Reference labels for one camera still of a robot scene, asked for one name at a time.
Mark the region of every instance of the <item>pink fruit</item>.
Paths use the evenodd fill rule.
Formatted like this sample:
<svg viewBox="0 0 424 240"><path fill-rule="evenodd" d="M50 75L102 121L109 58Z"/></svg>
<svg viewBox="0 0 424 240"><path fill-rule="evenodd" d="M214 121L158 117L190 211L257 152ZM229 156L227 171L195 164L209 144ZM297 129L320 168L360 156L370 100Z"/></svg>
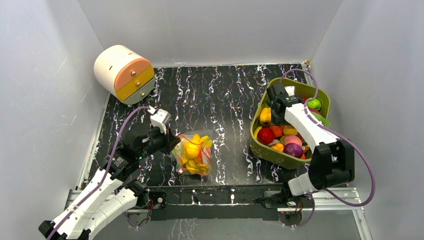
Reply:
<svg viewBox="0 0 424 240"><path fill-rule="evenodd" d="M299 146L302 146L302 140L295 135L288 135L284 139L284 145L287 144L297 144Z"/></svg>

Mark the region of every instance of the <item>cable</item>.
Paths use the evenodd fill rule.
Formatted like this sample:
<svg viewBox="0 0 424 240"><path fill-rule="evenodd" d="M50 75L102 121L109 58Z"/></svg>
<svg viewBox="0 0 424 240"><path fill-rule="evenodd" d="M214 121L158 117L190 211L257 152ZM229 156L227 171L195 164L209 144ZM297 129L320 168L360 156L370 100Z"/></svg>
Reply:
<svg viewBox="0 0 424 240"><path fill-rule="evenodd" d="M149 110L150 107L148 106L139 106L137 107L135 110L133 110L125 119L125 121L123 121L122 126L119 129L118 135L116 136L116 140L115 140L115 144L113 145L112 151L110 152L110 158L109 158L109 162L107 162L107 166L104 172L103 177L101 178L101 181L98 183L98 185L92 190L90 191L83 199L81 199L81 201L79 201L76 204L76 207L73 208L73 210L76 210L77 207L81 206L81 204L83 204L91 195L93 195L93 193L95 193L100 186L103 184L103 182L106 179L106 176L109 173L109 169L111 168L112 165L112 159L115 155L115 151L117 150L118 147L118 143L119 140L121 138L122 132L124 131L125 126L127 125L127 123L130 121L130 119L134 116L134 114L138 113L140 110L142 109L147 109ZM51 233L48 235L46 240L51 240L53 235L58 231L58 229L64 224L64 222L69 218L69 216L72 214L73 211L69 211L69 213L55 226L55 228L53 228L53 230L51 231Z"/></svg>
<svg viewBox="0 0 424 240"><path fill-rule="evenodd" d="M312 100L314 100L314 99L316 99L317 98L317 96L318 96L318 84L317 84L317 81L315 80L315 78L309 73L309 72L307 72L307 71L305 71L305 70L303 70L303 69L297 69L297 68L295 68L295 69L291 69L291 70L288 70L288 71L286 71L285 73L284 73L284 75L281 77L281 79L280 79L280 83L282 83L283 82L283 78L285 77L285 76L287 76L287 74L288 73L291 73L291 72L294 72L294 71L300 71L300 72L302 72L302 73L304 73L304 74L306 74L306 75L308 75L311 79L312 79L312 81L313 81L313 83L315 84L315 95L313 96L313 98L310 98L310 99L307 99L306 101L305 101L305 103L304 103L304 112L305 112L305 114L307 115L307 117L314 123L314 124L317 124L318 122L317 121L315 121L315 119L314 118L312 118L312 116L311 116L311 114L309 114L308 113L308 102L310 102L310 101L312 101ZM375 176L374 176L374 172L373 172L373 169L371 168L371 165L370 165L370 163L368 162L368 160L367 160L367 158L365 157L365 155L362 153L362 151L353 143L353 142L351 142L347 137L344 137L343 135L341 135L341 134L339 134L339 133L337 133L337 132L335 132L335 131L333 131L333 130L331 130L330 128L328 128L328 127L325 127L325 126L323 126L323 125L321 125L321 124L317 124L317 126L318 127L320 127L321 129L323 129L323 130L325 130L325 131L327 131L327 132L329 132L329 133L332 133L332 134L334 134L335 136L337 136L337 137L339 137L340 139L342 139L342 140L344 140L344 141L346 141L348 144L350 144L354 149L355 149L355 151L359 154L359 156L362 158L362 160L363 160L363 163L365 164L365 166L366 166L366 168L368 169L368 172L369 172L369 176L371 177L371 193L369 194L369 196L368 196L368 198L364 201L364 202L361 202L361 203L352 203L352 202L348 202L348 201L345 201L344 199L342 199L341 197L339 197L339 196L337 196L334 192L332 192L331 190L329 190L329 189L327 189L327 188L325 188L324 190L325 191L327 191L329 194L331 194L333 197L335 197L337 200L339 200L340 202L342 202L342 203L344 203L344 204L346 204L346 205L349 205L349 206L352 206L352 207L363 207L363 206L365 206L365 205L367 205L367 204L369 204L370 202L371 202L371 200L373 199L373 197L374 197L374 194L376 193L376 179L375 179Z"/></svg>
<svg viewBox="0 0 424 240"><path fill-rule="evenodd" d="M303 225L307 224L307 223L309 222L309 220L311 220L312 215L314 215L314 213L315 213L315 200L314 200L314 198L312 197L312 194L307 193L307 194L305 194L305 196L308 196L308 197L309 197L309 199L311 199L311 200L312 200L312 211L310 212L309 217L308 217L308 218L307 218L304 222L302 222L302 223L301 223L301 224L299 224L299 225L295 225L295 227L296 227L296 228L302 227Z"/></svg>

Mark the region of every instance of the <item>yellow drawer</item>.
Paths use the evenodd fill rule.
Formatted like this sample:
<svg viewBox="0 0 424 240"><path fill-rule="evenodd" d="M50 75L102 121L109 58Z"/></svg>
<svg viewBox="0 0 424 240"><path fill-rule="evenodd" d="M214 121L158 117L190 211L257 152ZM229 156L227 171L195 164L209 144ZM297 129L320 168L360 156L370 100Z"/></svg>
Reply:
<svg viewBox="0 0 424 240"><path fill-rule="evenodd" d="M118 99L123 102L131 95L133 95L137 90L143 87L146 83L148 83L155 76L155 71L152 66L149 66L142 73L134 77L129 83L125 86L121 87L116 91L116 96Z"/></svg>

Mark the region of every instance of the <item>red apple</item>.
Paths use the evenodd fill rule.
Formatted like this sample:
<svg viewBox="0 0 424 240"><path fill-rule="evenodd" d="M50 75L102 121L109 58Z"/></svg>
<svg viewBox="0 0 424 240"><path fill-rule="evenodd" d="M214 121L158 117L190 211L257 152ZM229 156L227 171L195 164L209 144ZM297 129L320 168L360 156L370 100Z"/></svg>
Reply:
<svg viewBox="0 0 424 240"><path fill-rule="evenodd" d="M257 140L263 144L268 145L273 142L273 140L276 138L276 135L274 134L273 130L268 127L264 127L257 133Z"/></svg>

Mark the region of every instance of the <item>plastic fruit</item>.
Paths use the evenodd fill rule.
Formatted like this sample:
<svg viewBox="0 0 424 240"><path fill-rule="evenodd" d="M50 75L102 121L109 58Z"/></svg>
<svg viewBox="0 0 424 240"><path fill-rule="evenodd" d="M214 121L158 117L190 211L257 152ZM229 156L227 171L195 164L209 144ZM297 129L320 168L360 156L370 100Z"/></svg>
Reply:
<svg viewBox="0 0 424 240"><path fill-rule="evenodd" d="M272 140L272 142L270 144L267 144L267 146L272 147L272 146L274 146L276 144L280 144L280 143L281 143L280 140L274 139L274 140Z"/></svg>
<svg viewBox="0 0 424 240"><path fill-rule="evenodd" d="M277 151L282 152L284 150L284 145L282 143L277 143L274 146L272 146L271 148L273 148L273 149L275 149Z"/></svg>
<svg viewBox="0 0 424 240"><path fill-rule="evenodd" d="M262 111L260 111L259 122L264 127L268 127L271 125L271 108L270 107L264 107Z"/></svg>
<svg viewBox="0 0 424 240"><path fill-rule="evenodd" d="M296 128L294 128L293 126L287 125L284 127L284 129L282 130L282 132L284 133L284 135L297 135L298 131L296 130Z"/></svg>
<svg viewBox="0 0 424 240"><path fill-rule="evenodd" d="M284 140L284 145L287 144L297 144L302 147L302 140L295 135L288 135Z"/></svg>
<svg viewBox="0 0 424 240"><path fill-rule="evenodd" d="M307 106L308 107L310 107L310 108L313 108L313 109L315 109L315 110L320 110L321 109L321 106L322 106L322 104L321 104L321 101L320 100L318 100L318 99L314 99L314 100L312 100L312 101L309 101L308 103L307 103Z"/></svg>
<svg viewBox="0 0 424 240"><path fill-rule="evenodd" d="M273 142L273 140L276 138L274 132L268 128L264 127L257 133L257 140L264 145L268 145Z"/></svg>
<svg viewBox="0 0 424 240"><path fill-rule="evenodd" d="M284 144L284 140L286 140L286 136L282 136L282 137L280 137L280 139L279 139L279 141L280 141L282 144Z"/></svg>
<svg viewBox="0 0 424 240"><path fill-rule="evenodd" d="M274 126L270 126L269 128L274 132L276 138L279 138L283 135L284 126L274 125Z"/></svg>
<svg viewBox="0 0 424 240"><path fill-rule="evenodd" d="M194 159L195 157L199 155L199 152L200 152L200 145L193 144L189 141L187 141L184 144L184 155L188 159Z"/></svg>
<svg viewBox="0 0 424 240"><path fill-rule="evenodd" d="M303 152L306 153L307 151L309 151L309 146L305 145L302 147L302 149L303 149Z"/></svg>
<svg viewBox="0 0 424 240"><path fill-rule="evenodd" d="M199 151L199 154L194 159L194 161L196 162L196 164L202 164L203 163L202 151Z"/></svg>
<svg viewBox="0 0 424 240"><path fill-rule="evenodd" d="M303 148L297 145L296 143L289 143L285 145L282 152L298 159L300 159L302 157L302 154L304 154Z"/></svg>
<svg viewBox="0 0 424 240"><path fill-rule="evenodd" d="M193 159L189 159L186 163L188 168L197 169L196 162Z"/></svg>
<svg viewBox="0 0 424 240"><path fill-rule="evenodd" d="M189 159L187 158L187 156L185 154L182 155L182 164L186 164L189 161Z"/></svg>
<svg viewBox="0 0 424 240"><path fill-rule="evenodd" d="M207 173L209 171L209 167L203 163L201 164L196 164L197 169L200 170L200 172L202 173Z"/></svg>
<svg viewBox="0 0 424 240"><path fill-rule="evenodd" d="M194 144L200 144L200 136L199 136L199 134L195 134L193 136L193 140L191 140L191 142L194 143Z"/></svg>
<svg viewBox="0 0 424 240"><path fill-rule="evenodd" d="M254 131L253 136L255 139L258 139L258 133L259 133L259 130L261 129L262 129L262 126L258 126L256 130Z"/></svg>

